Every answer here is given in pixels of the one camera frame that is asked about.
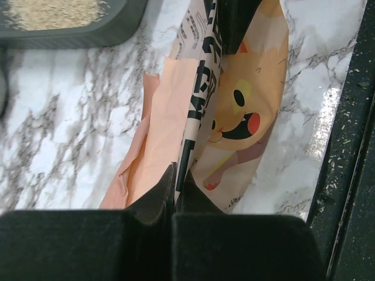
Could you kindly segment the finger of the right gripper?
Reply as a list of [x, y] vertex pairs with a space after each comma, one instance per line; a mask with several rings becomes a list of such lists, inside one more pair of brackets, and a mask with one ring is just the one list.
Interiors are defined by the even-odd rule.
[[218, 1], [219, 31], [224, 55], [236, 54], [261, 0]]

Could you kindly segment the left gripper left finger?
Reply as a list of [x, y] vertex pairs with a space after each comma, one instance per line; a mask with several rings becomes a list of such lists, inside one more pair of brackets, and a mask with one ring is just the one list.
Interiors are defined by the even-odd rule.
[[169, 280], [176, 165], [124, 210], [1, 215], [2, 280]]

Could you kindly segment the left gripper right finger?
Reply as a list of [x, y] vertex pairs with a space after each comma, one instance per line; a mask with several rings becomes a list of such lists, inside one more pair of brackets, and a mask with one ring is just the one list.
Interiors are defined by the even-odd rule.
[[173, 280], [326, 280], [308, 225], [288, 215], [227, 215], [189, 174], [172, 217]]

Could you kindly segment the pink cat litter bag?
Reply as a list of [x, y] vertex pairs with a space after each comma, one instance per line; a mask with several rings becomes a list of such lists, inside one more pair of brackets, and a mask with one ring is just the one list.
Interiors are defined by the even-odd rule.
[[143, 77], [141, 121], [100, 208], [124, 209], [176, 165], [222, 212], [240, 201], [263, 156], [286, 79], [288, 25], [261, 1], [236, 54], [224, 55], [218, 1], [191, 1], [161, 74]]

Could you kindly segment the dark grey litter tray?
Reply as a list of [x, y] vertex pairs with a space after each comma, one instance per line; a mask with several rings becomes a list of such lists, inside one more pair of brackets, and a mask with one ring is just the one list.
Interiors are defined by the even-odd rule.
[[1, 1], [1, 47], [114, 46], [141, 23], [147, 1]]

